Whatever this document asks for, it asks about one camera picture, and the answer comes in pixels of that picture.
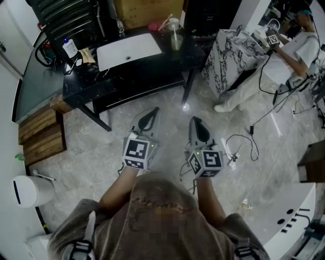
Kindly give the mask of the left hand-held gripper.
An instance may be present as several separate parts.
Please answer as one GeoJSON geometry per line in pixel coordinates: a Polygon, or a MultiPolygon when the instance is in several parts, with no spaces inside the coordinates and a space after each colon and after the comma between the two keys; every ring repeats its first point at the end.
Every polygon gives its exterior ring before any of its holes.
{"type": "Polygon", "coordinates": [[[158,142],[138,133],[158,136],[161,111],[159,107],[146,109],[131,122],[131,130],[123,141],[122,159],[124,165],[139,170],[147,170],[157,154],[158,142]]]}

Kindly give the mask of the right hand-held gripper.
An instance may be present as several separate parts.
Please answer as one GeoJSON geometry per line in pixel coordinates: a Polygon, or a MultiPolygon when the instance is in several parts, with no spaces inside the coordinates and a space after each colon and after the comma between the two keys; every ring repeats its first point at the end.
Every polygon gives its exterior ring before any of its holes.
{"type": "Polygon", "coordinates": [[[219,173],[223,165],[223,154],[214,142],[211,127],[202,119],[193,116],[189,123],[189,140],[186,145],[188,166],[195,178],[211,178],[219,173]]]}

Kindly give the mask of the green cup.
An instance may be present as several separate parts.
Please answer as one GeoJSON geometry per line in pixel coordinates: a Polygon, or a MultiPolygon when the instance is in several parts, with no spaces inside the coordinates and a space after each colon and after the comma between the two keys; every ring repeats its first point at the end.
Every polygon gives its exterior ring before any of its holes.
{"type": "Polygon", "coordinates": [[[179,51],[183,43],[182,35],[173,35],[171,36],[171,48],[174,51],[179,51]]]}

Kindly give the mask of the person's left forearm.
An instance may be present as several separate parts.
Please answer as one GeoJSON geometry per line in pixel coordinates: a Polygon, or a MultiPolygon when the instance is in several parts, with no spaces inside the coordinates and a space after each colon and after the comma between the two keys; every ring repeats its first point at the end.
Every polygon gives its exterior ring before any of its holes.
{"type": "Polygon", "coordinates": [[[129,201],[138,172],[138,169],[131,167],[125,167],[122,170],[99,201],[100,207],[105,213],[110,216],[115,215],[129,201]]]}

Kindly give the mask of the black vanity table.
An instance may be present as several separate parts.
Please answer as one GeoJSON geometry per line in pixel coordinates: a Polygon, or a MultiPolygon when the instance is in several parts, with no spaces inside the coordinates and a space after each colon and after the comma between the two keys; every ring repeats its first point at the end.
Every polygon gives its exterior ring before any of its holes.
{"type": "Polygon", "coordinates": [[[169,34],[150,34],[160,54],[130,60],[102,72],[98,65],[72,69],[63,80],[65,103],[80,109],[108,132],[112,129],[101,120],[100,114],[140,97],[183,86],[181,105],[185,105],[205,54],[191,36],[185,35],[180,50],[174,51],[169,34]]]}

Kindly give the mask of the marble pattern cabinet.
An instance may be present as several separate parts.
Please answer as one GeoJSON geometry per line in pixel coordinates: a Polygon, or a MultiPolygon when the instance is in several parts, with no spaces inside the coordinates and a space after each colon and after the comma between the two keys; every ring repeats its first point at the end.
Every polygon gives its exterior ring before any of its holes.
{"type": "Polygon", "coordinates": [[[219,98],[236,89],[268,58],[265,50],[245,30],[221,29],[202,70],[202,76],[219,98]]]}

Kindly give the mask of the person's brown shirt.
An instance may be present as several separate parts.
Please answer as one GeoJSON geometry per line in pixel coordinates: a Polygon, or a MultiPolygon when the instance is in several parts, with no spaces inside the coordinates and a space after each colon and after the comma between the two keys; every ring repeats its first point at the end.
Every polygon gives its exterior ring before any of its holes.
{"type": "Polygon", "coordinates": [[[50,260],[72,260],[91,213],[94,260],[270,260],[239,214],[212,226],[194,196],[161,173],[139,176],[129,201],[112,216],[99,202],[82,199],[52,234],[50,260]]]}

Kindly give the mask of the beige sachets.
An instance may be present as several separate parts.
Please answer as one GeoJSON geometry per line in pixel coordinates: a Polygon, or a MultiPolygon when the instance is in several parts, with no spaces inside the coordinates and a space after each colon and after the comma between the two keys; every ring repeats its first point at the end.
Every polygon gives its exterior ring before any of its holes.
{"type": "Polygon", "coordinates": [[[91,55],[88,48],[79,50],[83,63],[95,63],[93,56],[91,55]]]}

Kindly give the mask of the chrome faucet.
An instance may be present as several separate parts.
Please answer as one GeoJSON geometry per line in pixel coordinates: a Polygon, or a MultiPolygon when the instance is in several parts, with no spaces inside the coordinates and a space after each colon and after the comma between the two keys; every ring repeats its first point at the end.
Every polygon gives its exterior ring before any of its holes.
{"type": "Polygon", "coordinates": [[[116,19],[118,34],[121,39],[125,38],[125,29],[121,19],[116,19]]]}

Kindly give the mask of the white mug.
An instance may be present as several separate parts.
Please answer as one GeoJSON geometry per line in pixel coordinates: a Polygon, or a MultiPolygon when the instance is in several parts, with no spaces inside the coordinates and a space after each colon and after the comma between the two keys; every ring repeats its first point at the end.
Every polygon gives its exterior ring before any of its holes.
{"type": "Polygon", "coordinates": [[[168,20],[167,28],[170,31],[180,29],[181,28],[180,20],[178,18],[170,18],[168,20]]]}

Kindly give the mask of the white pump soap bottle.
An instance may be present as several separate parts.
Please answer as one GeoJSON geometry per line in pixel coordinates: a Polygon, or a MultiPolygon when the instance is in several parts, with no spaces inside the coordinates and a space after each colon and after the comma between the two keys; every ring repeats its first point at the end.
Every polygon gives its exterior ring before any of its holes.
{"type": "Polygon", "coordinates": [[[73,41],[73,39],[63,38],[63,49],[67,53],[69,58],[73,58],[77,55],[78,49],[73,41]]]}

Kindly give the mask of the cardboard box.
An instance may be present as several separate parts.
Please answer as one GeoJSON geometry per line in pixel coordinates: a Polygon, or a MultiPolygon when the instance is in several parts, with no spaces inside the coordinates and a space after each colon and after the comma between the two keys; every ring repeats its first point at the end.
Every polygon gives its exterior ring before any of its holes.
{"type": "Polygon", "coordinates": [[[118,18],[126,30],[164,21],[172,14],[180,18],[184,0],[114,0],[118,18]]]}

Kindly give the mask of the dark brown furniture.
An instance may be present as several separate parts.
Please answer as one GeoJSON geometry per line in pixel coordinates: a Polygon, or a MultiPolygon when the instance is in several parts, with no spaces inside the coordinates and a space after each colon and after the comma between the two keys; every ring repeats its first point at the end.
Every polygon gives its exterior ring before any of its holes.
{"type": "Polygon", "coordinates": [[[325,140],[308,145],[297,167],[301,183],[325,183],[325,140]]]}

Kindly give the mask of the black cabinet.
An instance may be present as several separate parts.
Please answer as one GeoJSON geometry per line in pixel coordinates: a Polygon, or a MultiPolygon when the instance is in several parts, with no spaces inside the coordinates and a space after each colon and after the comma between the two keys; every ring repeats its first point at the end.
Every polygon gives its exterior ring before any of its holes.
{"type": "Polygon", "coordinates": [[[242,0],[186,0],[184,29],[193,36],[208,36],[229,29],[242,0]]]}

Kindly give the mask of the black louvered panel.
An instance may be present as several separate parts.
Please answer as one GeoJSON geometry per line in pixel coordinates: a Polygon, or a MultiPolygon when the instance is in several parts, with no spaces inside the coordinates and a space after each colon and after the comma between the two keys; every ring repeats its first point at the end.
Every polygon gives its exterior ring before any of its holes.
{"type": "Polygon", "coordinates": [[[63,49],[64,39],[72,39],[80,50],[103,38],[97,16],[98,0],[30,0],[30,4],[51,47],[65,63],[73,61],[63,49]]]}

